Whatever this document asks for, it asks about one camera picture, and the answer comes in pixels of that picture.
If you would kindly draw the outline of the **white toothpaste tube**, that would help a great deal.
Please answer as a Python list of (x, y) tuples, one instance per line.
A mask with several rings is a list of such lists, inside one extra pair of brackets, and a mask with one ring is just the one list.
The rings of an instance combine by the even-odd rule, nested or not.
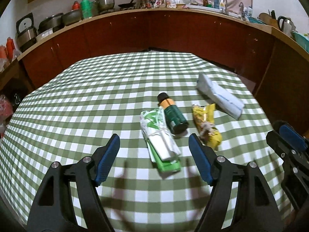
[(212, 81), (206, 74), (199, 74), (196, 88), (202, 94), (208, 96), (225, 113), (236, 120), (239, 119), (244, 109), (244, 103), (216, 82)]

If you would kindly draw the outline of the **yellow snack wrapper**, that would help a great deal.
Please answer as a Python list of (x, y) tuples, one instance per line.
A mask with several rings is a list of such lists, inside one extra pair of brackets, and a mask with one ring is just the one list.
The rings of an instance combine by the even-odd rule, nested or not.
[(193, 120), (199, 132), (199, 137), (208, 147), (216, 151), (223, 138), (215, 126), (215, 110), (215, 104), (206, 106), (192, 105)]

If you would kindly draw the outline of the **green white wrapper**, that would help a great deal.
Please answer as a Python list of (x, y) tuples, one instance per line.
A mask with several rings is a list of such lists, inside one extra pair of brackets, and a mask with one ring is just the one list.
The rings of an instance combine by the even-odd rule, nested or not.
[(161, 173), (181, 170), (181, 151), (166, 124), (163, 107), (159, 106), (140, 114), (140, 126), (150, 160)]

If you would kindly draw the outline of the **green orange small bottle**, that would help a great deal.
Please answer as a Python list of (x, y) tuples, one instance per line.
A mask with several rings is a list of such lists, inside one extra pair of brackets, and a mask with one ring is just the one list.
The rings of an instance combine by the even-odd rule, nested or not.
[(179, 135), (188, 128), (188, 121), (175, 104), (174, 100), (165, 92), (157, 96), (159, 106), (164, 110), (166, 124), (174, 135)]

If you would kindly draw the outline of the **red lower kitchen cabinets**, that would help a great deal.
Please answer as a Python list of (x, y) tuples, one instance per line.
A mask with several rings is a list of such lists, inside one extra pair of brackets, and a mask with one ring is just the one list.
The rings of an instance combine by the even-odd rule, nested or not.
[(40, 87), (77, 61), (101, 55), (158, 50), (188, 52), (259, 85), (275, 38), (252, 24), (190, 9), (110, 13), (67, 26), (20, 56)]

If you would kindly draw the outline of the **brown wooden counter partition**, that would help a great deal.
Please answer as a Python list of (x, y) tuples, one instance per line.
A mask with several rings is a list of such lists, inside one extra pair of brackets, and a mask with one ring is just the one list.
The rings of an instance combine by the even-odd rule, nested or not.
[(308, 53), (274, 27), (270, 35), (272, 53), (255, 98), (270, 123), (286, 121), (308, 137)]

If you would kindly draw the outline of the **teal plastic basket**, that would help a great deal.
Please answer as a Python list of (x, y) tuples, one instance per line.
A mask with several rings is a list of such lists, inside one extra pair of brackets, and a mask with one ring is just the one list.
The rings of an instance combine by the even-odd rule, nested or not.
[(296, 41), (307, 53), (309, 53), (309, 39), (308, 39), (306, 36), (304, 36), (304, 35), (302, 35), (302, 34), (296, 32), (296, 31), (294, 31), (294, 30), (292, 31), (292, 36), (293, 36), (293, 38), (295, 39), (295, 41)]

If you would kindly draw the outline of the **steel electric kettle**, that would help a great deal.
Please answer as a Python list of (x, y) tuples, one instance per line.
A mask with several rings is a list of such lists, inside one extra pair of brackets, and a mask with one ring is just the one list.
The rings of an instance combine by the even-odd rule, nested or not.
[(281, 32), (292, 38), (292, 31), (296, 30), (296, 26), (289, 17), (279, 16), (277, 24)]

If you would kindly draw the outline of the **chrome sink faucet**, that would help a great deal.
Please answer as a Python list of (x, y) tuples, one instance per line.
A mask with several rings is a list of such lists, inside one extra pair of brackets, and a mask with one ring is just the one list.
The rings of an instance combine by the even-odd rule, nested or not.
[(214, 8), (220, 9), (223, 14), (228, 14), (227, 0), (214, 0)]

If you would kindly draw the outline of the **green checked tablecloth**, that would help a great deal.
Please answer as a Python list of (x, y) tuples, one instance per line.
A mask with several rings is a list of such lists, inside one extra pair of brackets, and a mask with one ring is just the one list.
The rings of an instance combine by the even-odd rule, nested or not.
[[(267, 180), (282, 217), (292, 206), (281, 188), (281, 159), (266, 144), (271, 125), (251, 92), (234, 74), (190, 53), (137, 52), (84, 59), (26, 96), (1, 140), (1, 191), (25, 225), (48, 167), (70, 165), (104, 146), (113, 134), (121, 147), (107, 180), (98, 188), (117, 231), (193, 231), (210, 197), (188, 148), (196, 132), (192, 105), (210, 100), (196, 89), (199, 74), (244, 103), (235, 120), (217, 109), (223, 137), (218, 154), (230, 162), (254, 161)], [(181, 170), (164, 176), (152, 164), (140, 113), (167, 93), (188, 120), (176, 138)]]

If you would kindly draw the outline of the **white rice cooker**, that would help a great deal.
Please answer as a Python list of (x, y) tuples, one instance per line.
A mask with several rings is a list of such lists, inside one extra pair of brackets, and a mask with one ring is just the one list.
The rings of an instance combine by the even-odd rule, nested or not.
[(21, 52), (25, 52), (37, 42), (37, 30), (34, 27), (33, 13), (29, 13), (16, 22), (17, 45)]

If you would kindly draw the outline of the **dark cooking pot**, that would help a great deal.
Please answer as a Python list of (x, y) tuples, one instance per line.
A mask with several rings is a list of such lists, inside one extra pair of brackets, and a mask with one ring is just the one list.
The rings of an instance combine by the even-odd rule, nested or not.
[(53, 32), (56, 32), (59, 29), (62, 29), (65, 25), (62, 20), (63, 13), (58, 13), (50, 17), (45, 18), (38, 27), (39, 34), (45, 32), (46, 30), (52, 29)]

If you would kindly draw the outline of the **black wok pan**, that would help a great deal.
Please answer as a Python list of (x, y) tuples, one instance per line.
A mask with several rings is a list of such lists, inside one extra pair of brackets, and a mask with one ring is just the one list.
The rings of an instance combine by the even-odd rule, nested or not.
[(129, 9), (132, 7), (135, 7), (136, 2), (134, 2), (134, 0), (131, 0), (129, 3), (124, 3), (124, 4), (119, 4), (119, 8), (120, 9)]

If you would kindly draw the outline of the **red thermos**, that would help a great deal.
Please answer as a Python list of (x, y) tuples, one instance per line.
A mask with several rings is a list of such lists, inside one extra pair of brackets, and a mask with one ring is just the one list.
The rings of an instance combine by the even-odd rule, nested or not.
[(80, 3), (78, 1), (75, 1), (72, 5), (72, 10), (78, 10), (80, 9)]

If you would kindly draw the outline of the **green thermos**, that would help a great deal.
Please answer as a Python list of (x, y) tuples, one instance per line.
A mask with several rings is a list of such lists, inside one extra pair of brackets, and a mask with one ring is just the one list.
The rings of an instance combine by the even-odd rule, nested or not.
[(84, 19), (91, 18), (92, 15), (92, 2), (90, 0), (81, 0), (81, 11)]

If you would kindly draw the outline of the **steel stock pot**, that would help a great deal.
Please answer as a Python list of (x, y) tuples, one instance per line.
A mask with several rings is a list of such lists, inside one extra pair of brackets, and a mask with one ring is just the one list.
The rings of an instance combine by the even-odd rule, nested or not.
[(115, 0), (95, 0), (100, 12), (111, 10), (115, 6)]

